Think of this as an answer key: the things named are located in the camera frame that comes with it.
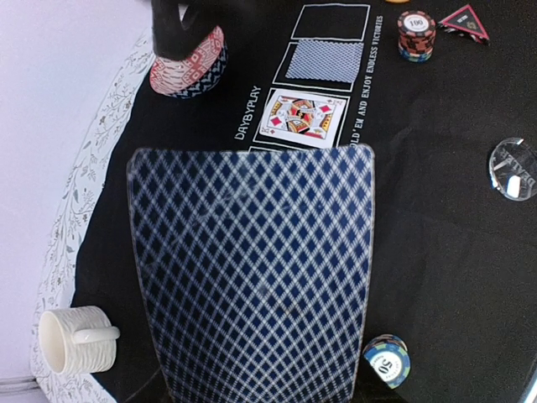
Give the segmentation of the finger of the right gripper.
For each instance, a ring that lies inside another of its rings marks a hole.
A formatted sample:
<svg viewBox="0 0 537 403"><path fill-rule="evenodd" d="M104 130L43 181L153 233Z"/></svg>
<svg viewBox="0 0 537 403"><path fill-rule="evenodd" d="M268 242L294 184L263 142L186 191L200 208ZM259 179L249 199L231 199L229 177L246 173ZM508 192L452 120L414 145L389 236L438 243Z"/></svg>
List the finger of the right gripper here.
<svg viewBox="0 0 537 403"><path fill-rule="evenodd" d="M180 1L151 0L154 53L165 59L186 59L214 29L214 19Z"/></svg>

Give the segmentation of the king of diamonds card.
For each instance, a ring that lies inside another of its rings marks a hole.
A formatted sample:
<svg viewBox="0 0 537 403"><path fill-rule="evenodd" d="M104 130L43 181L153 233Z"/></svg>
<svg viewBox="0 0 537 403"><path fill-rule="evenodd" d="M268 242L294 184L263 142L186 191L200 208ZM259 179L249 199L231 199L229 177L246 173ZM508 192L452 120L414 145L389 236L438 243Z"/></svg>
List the king of diamonds card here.
<svg viewBox="0 0 537 403"><path fill-rule="evenodd" d="M347 115L348 97L273 89L256 136L269 141L327 149L335 145Z"/></svg>

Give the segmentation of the blue playing card deck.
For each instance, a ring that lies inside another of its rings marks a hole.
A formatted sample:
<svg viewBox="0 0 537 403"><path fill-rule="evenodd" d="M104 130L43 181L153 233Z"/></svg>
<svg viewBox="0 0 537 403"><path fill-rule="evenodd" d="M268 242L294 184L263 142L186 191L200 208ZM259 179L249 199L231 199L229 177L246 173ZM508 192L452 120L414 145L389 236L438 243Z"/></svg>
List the blue playing card deck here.
<svg viewBox="0 0 537 403"><path fill-rule="evenodd" d="M348 402L373 256L374 154L139 149L140 290L174 402Z"/></svg>

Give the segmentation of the triangular all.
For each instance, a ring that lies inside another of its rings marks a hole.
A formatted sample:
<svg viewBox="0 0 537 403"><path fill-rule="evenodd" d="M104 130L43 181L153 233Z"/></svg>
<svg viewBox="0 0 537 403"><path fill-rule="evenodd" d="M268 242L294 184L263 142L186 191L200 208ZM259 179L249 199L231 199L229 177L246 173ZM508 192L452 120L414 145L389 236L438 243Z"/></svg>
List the triangular all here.
<svg viewBox="0 0 537 403"><path fill-rule="evenodd" d="M460 37L469 38L479 44L489 45L489 35L470 4L467 4L449 16L443 18L438 29Z"/></svg>

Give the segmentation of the stack of poker chips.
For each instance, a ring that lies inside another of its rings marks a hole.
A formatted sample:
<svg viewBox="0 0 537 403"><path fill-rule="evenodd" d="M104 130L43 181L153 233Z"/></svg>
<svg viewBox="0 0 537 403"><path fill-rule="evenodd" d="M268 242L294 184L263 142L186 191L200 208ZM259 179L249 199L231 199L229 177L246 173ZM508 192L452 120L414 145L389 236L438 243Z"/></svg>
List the stack of poker chips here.
<svg viewBox="0 0 537 403"><path fill-rule="evenodd" d="M409 352L398 336L385 333L373 338L363 349L362 355L377 376L392 390L400 387L409 376Z"/></svg>

